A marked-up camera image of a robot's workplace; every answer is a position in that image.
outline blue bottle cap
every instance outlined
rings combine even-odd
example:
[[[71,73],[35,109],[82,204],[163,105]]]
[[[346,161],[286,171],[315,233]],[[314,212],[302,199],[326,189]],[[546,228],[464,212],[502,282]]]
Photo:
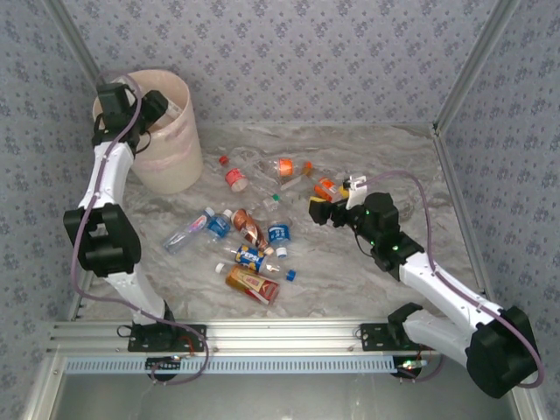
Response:
[[[296,271],[291,269],[290,271],[288,271],[288,275],[286,276],[286,280],[288,280],[289,282],[293,282],[294,278],[296,278]]]

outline wall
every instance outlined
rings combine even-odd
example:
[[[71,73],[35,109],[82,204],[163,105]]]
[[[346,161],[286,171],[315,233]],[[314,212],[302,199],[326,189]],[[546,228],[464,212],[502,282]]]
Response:
[[[65,0],[97,63],[166,67],[198,123],[435,119],[494,1]]]
[[[72,297],[62,214],[91,171],[93,91],[41,2],[3,0],[0,15],[0,418],[14,420]]]
[[[560,4],[522,0],[445,138],[495,296],[532,320],[560,418]]]

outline robotic arm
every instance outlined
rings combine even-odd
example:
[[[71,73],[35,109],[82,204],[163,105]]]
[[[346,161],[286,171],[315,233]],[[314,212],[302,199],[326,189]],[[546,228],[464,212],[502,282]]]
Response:
[[[170,319],[172,316],[164,300],[153,290],[139,264],[142,254],[140,240],[122,207],[124,184],[137,154],[140,135],[165,113],[167,100],[158,91],[146,94],[134,126],[108,154],[111,142],[123,131],[134,113],[136,103],[130,104],[128,91],[129,87],[121,83],[98,87],[103,112],[94,126],[94,170],[78,208],[65,212],[64,226],[74,245],[85,209],[98,191],[81,238],[81,267],[104,278],[127,302],[159,319]],[[107,162],[99,178],[105,158]],[[133,319],[139,326],[154,324],[152,319],[139,312],[133,312]]]
[[[499,314],[536,349],[527,315],[515,306],[504,310],[487,301],[437,264],[432,269],[424,249],[401,231],[390,194],[368,195],[365,183],[365,177],[350,178],[345,183],[348,199],[329,203],[313,198],[309,212],[319,225],[331,220],[336,228],[349,226],[356,238],[372,246],[370,255],[382,271],[422,293],[448,317],[437,318],[418,304],[406,304],[388,317],[395,343],[422,344],[454,359],[494,398],[534,373],[536,361],[529,350],[487,312]]]

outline white bottle cap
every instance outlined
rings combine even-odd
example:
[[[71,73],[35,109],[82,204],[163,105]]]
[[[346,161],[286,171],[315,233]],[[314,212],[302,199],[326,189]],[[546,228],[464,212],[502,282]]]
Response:
[[[276,249],[276,256],[278,258],[285,258],[286,256],[288,256],[288,250],[284,247],[280,247]]]

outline plastic bottle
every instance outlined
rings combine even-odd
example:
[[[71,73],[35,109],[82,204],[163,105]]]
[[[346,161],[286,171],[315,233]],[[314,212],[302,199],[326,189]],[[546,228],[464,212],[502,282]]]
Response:
[[[241,293],[252,297],[263,305],[270,305],[276,298],[280,284],[268,278],[259,276],[254,271],[234,264],[229,266],[223,262],[216,265],[216,273],[228,270],[226,284]]]
[[[287,157],[279,157],[263,162],[264,171],[272,178],[287,178],[301,174],[309,162],[294,162]]]
[[[224,178],[230,186],[231,191],[238,193],[243,191],[249,185],[249,180],[245,178],[245,175],[242,174],[241,170],[239,168],[234,168],[229,163],[228,156],[224,155],[220,157],[219,162],[224,172]]]
[[[269,206],[269,243],[276,248],[276,256],[285,258],[288,256],[286,247],[290,243],[291,219],[286,208],[282,205],[277,194],[272,196],[275,206]]]
[[[286,269],[284,262],[280,261],[276,255],[265,255],[258,249],[250,248],[248,245],[238,245],[234,241],[226,239],[224,241],[223,253],[224,257],[229,260],[229,264],[237,263],[267,278],[274,280],[284,279],[289,282],[293,282],[296,278],[296,271]]]
[[[241,233],[241,236],[249,241],[251,245],[257,247],[259,251],[264,252],[266,255],[274,252],[259,225],[249,216],[244,208],[237,210],[231,216],[231,221],[234,227]]]
[[[315,193],[321,198],[332,203],[343,199],[340,189],[319,170],[313,168],[307,172],[307,177],[315,185]]]
[[[214,210],[207,207],[195,220],[187,223],[170,234],[163,241],[163,246],[170,254],[177,254],[180,249],[188,245],[214,216]]]
[[[219,241],[225,238],[231,230],[229,220],[232,217],[231,210],[224,210],[224,213],[214,216],[206,226],[207,232],[210,234],[212,241]]]

